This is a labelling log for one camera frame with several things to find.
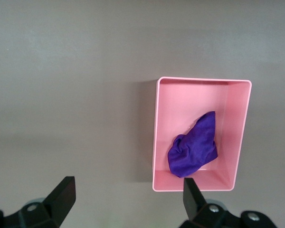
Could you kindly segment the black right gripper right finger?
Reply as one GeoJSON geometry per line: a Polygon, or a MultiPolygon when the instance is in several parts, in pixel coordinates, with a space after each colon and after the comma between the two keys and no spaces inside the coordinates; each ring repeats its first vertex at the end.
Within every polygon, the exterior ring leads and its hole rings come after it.
{"type": "Polygon", "coordinates": [[[275,228],[274,222],[258,211],[243,211],[240,217],[216,203],[207,203],[193,178],[183,182],[183,204],[188,220],[182,228],[275,228]]]}

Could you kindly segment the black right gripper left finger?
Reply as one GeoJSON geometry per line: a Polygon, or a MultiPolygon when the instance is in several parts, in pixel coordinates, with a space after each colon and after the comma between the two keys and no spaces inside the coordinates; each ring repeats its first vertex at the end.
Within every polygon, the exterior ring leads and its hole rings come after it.
{"type": "Polygon", "coordinates": [[[9,216],[0,210],[0,228],[59,228],[75,201],[75,178],[66,176],[46,198],[32,200],[9,216]]]}

